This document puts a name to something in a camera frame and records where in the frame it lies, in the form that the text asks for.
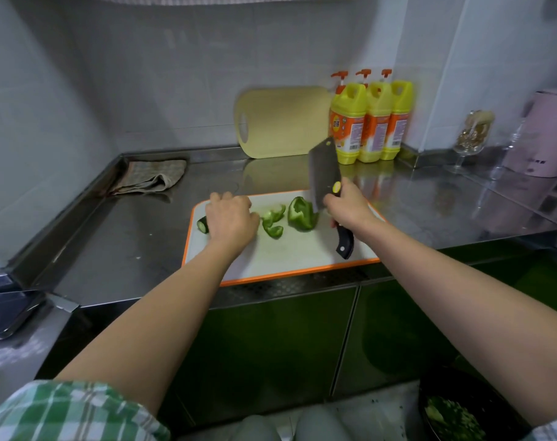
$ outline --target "knife handle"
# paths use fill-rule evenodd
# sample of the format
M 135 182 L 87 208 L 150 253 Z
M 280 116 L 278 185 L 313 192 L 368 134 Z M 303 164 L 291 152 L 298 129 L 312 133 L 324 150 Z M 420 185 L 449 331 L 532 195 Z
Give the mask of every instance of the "knife handle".
M 338 252 L 343 259 L 347 260 L 352 255 L 352 251 L 354 251 L 354 234 L 351 230 L 338 223 L 335 224 L 335 227 L 338 230 L 339 238 L 338 247 L 335 251 Z

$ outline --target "cutting board handle hole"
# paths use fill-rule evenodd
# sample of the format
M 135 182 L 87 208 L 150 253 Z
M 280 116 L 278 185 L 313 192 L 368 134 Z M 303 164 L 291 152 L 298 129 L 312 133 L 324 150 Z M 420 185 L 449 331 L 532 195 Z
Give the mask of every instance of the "cutting board handle hole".
M 248 140 L 248 121 L 245 114 L 240 114 L 240 122 L 238 124 L 238 130 L 240 131 L 240 139 L 243 143 Z

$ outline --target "bottle label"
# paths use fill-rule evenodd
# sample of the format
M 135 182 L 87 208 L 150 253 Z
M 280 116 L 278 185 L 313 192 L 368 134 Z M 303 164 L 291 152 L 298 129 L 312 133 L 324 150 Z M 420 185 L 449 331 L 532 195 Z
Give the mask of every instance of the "bottle label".
M 389 116 L 366 115 L 360 143 L 362 152 L 380 152 L 383 150 L 388 121 Z
M 338 150 L 356 153 L 360 149 L 364 118 L 348 118 L 330 110 L 329 135 L 334 137 Z
M 405 128 L 407 127 L 408 113 L 401 115 L 391 115 L 391 120 L 387 128 L 387 137 L 385 138 L 385 148 L 398 149 L 403 141 Z

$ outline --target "sleeve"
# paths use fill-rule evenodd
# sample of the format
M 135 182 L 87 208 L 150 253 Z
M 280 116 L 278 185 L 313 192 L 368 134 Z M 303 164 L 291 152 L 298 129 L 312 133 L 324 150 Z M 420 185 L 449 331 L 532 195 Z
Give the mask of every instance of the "sleeve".
M 536 427 L 524 438 L 524 441 L 557 441 L 557 420 Z
M 0 441 L 168 441 L 148 410 L 103 383 L 36 380 L 0 405 Z

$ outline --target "right arm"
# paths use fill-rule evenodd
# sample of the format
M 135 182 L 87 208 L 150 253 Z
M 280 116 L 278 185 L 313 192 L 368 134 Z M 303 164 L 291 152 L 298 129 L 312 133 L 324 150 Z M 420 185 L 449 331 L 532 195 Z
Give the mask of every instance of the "right arm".
M 324 202 L 531 424 L 557 419 L 556 311 L 378 220 L 347 179 Z

